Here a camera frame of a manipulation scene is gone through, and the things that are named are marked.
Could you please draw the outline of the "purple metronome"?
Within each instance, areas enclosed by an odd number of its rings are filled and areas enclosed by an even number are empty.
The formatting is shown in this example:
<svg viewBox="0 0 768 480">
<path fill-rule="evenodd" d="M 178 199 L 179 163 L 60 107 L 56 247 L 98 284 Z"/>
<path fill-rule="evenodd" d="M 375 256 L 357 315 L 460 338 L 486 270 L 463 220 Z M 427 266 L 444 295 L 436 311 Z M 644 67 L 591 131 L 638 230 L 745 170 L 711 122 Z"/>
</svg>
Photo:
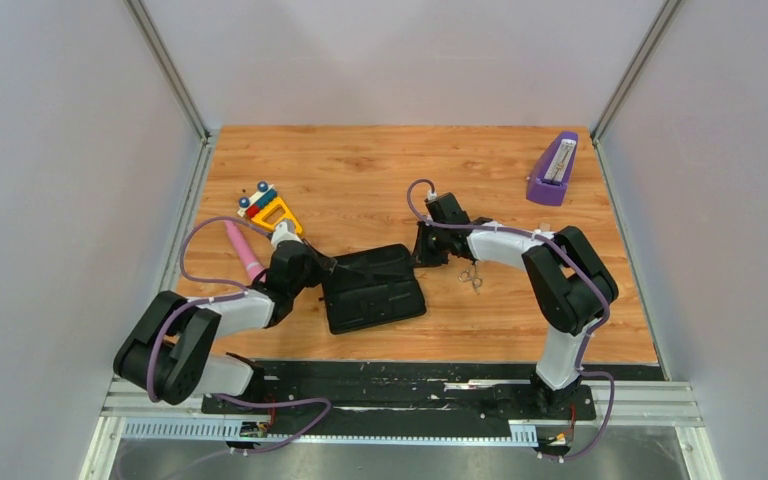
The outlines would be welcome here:
<svg viewBox="0 0 768 480">
<path fill-rule="evenodd" d="M 527 176 L 526 199 L 544 206 L 563 204 L 575 162 L 579 135 L 562 131 L 541 154 Z"/>
</svg>

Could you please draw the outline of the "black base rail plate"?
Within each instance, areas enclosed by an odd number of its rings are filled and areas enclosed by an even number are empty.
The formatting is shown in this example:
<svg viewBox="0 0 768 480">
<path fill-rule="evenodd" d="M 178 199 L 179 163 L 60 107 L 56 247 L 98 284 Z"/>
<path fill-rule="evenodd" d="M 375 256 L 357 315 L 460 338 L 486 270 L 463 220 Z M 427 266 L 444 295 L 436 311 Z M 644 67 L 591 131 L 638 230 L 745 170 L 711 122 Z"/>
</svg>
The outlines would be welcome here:
<svg viewBox="0 0 768 480">
<path fill-rule="evenodd" d="M 511 420 L 558 421 L 597 417 L 594 391 L 581 386 L 566 403 L 548 406 L 530 384 L 532 363 L 428 363 L 260 360 L 242 394 L 269 407 L 270 432 L 297 432 L 322 411 L 317 435 L 502 437 Z M 311 406 L 293 401 L 312 398 Z"/>
</svg>

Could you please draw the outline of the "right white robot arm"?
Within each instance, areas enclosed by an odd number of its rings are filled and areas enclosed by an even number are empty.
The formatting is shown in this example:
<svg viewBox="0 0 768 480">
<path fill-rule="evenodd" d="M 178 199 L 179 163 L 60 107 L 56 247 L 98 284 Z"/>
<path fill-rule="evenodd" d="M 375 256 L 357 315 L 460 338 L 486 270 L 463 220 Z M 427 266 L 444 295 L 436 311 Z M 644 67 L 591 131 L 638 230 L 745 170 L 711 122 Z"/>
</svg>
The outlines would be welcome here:
<svg viewBox="0 0 768 480">
<path fill-rule="evenodd" d="M 544 417 L 558 416 L 569 407 L 571 392 L 582 377 L 588 337 L 605 322 L 618 297 L 613 276 L 576 227 L 527 231 L 487 218 L 472 220 L 453 194 L 435 190 L 429 190 L 425 207 L 426 214 L 417 222 L 415 266 L 437 267 L 458 257 L 526 273 L 549 324 L 531 379 L 531 403 Z"/>
</svg>

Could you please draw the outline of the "colourful toy block truck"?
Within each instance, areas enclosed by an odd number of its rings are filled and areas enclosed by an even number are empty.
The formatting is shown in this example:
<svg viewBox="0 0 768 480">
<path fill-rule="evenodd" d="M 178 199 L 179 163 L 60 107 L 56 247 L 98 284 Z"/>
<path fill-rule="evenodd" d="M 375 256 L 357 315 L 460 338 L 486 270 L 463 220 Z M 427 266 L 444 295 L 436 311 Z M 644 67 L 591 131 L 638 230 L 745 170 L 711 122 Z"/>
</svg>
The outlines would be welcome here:
<svg viewBox="0 0 768 480">
<path fill-rule="evenodd" d="M 259 181 L 253 192 L 238 199 L 237 215 L 268 232 L 274 232 L 281 222 L 289 221 L 296 235 L 304 234 L 301 223 L 275 185 L 266 181 Z"/>
</svg>

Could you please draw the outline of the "right aluminium frame post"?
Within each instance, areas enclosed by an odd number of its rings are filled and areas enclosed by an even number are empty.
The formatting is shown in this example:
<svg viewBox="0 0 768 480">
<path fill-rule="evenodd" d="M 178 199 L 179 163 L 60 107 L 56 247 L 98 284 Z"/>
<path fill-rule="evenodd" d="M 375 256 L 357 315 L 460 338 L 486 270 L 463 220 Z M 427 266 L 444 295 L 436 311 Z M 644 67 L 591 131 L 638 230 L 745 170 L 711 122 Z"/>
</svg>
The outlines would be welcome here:
<svg viewBox="0 0 768 480">
<path fill-rule="evenodd" d="M 591 130 L 591 140 L 594 144 L 599 143 L 607 134 L 621 107 L 636 85 L 639 76 L 643 73 L 683 4 L 683 0 L 665 0 L 661 3 L 619 83 Z"/>
</svg>

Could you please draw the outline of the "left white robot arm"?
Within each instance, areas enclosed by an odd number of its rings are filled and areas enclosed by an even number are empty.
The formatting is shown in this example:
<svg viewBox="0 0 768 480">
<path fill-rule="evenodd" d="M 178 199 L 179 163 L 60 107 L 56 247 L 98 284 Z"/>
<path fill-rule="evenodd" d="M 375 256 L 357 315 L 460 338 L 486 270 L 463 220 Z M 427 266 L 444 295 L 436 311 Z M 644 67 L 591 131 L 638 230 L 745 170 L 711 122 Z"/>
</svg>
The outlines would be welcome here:
<svg viewBox="0 0 768 480">
<path fill-rule="evenodd" d="M 177 405 L 194 395 L 224 394 L 239 411 L 256 412 L 266 400 L 261 369 L 237 354 L 213 354 L 215 340 L 278 325 L 296 297 L 320 285 L 336 264 L 306 241 L 286 240 L 264 274 L 239 293 L 188 298 L 161 291 L 120 346 L 113 371 L 153 402 Z"/>
</svg>

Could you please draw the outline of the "left aluminium frame post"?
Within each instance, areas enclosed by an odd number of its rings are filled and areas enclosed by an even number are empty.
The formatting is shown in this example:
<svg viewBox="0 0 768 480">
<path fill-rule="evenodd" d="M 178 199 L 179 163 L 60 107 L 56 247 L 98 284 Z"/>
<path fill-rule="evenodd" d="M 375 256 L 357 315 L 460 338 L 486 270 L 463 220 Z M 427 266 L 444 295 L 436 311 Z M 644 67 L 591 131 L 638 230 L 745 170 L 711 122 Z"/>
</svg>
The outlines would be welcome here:
<svg viewBox="0 0 768 480">
<path fill-rule="evenodd" d="M 207 144 L 212 138 L 211 129 L 199 112 L 145 2 L 141 0 L 124 0 L 124 4 L 128 8 L 186 120 L 200 139 L 200 142 Z"/>
</svg>

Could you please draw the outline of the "pink cylinder tube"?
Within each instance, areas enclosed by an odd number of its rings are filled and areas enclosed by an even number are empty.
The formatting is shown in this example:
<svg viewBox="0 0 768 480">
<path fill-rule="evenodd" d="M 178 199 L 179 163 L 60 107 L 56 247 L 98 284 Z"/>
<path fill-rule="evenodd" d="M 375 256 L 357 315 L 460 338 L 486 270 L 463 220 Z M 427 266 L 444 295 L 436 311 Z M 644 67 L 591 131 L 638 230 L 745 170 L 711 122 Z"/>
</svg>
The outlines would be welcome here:
<svg viewBox="0 0 768 480">
<path fill-rule="evenodd" d="M 249 279 L 255 281 L 258 276 L 265 271 L 265 267 L 254 253 L 238 226 L 229 220 L 224 220 L 223 225 L 225 227 L 226 236 L 237 253 Z"/>
</svg>

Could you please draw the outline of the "aluminium frame post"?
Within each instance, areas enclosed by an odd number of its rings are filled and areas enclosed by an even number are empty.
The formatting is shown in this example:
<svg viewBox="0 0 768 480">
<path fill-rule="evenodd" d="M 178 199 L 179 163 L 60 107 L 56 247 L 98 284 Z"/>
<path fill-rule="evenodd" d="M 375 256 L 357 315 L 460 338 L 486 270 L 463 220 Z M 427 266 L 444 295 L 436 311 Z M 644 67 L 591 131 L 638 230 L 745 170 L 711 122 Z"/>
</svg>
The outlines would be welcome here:
<svg viewBox="0 0 768 480">
<path fill-rule="evenodd" d="M 141 0 L 124 0 L 124 4 L 128 8 L 186 120 L 200 139 L 200 142 L 207 144 L 212 138 L 211 129 L 199 112 L 145 2 Z"/>
<path fill-rule="evenodd" d="M 661 3 L 619 83 L 591 130 L 591 140 L 594 144 L 599 143 L 607 134 L 621 107 L 636 85 L 639 76 L 643 73 L 683 4 L 683 0 L 665 0 Z"/>
</svg>

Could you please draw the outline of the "silver hair scissors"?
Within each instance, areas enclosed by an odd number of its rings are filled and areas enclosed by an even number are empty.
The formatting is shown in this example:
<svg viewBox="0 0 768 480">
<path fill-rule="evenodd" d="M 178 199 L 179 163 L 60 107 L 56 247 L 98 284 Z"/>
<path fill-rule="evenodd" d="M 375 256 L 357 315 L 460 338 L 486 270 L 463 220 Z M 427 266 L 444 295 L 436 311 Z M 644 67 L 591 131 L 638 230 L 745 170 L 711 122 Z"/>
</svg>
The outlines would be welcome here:
<svg viewBox="0 0 768 480">
<path fill-rule="evenodd" d="M 479 294 L 483 285 L 483 279 L 479 275 L 478 263 L 472 262 L 465 270 L 461 271 L 458 275 L 458 280 L 461 283 L 469 284 L 472 290 Z"/>
</svg>

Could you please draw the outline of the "black zip tool case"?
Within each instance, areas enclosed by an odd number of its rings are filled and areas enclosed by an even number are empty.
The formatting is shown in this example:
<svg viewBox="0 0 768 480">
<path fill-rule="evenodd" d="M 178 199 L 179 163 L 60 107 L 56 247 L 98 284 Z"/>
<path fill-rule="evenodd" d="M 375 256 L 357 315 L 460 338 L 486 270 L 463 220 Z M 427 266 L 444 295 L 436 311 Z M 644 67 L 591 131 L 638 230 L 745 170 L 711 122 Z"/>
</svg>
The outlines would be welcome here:
<svg viewBox="0 0 768 480">
<path fill-rule="evenodd" d="M 423 316 L 427 306 L 410 251 L 391 244 L 335 258 L 322 283 L 328 328 L 341 335 Z"/>
</svg>

